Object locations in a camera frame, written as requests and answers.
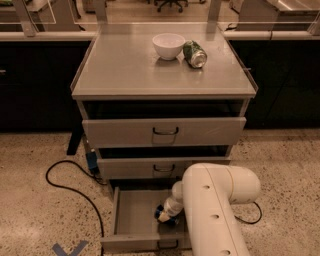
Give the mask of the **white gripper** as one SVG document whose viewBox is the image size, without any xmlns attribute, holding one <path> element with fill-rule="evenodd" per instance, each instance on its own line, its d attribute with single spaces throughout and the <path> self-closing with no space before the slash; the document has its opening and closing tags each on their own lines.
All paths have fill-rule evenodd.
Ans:
<svg viewBox="0 0 320 256">
<path fill-rule="evenodd" d="M 162 223 L 172 222 L 173 218 L 183 210 L 183 203 L 173 196 L 168 197 L 164 202 L 164 211 L 161 211 L 158 220 Z"/>
</svg>

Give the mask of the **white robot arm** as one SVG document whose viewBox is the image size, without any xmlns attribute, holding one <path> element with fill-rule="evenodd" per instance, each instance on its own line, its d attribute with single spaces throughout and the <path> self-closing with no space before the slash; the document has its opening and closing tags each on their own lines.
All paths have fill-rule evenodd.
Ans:
<svg viewBox="0 0 320 256">
<path fill-rule="evenodd" d="M 155 218 L 175 224 L 184 213 L 193 256 L 250 256 L 231 206 L 255 202 L 260 191 L 259 178 L 247 168 L 193 164 L 157 207 Z"/>
</svg>

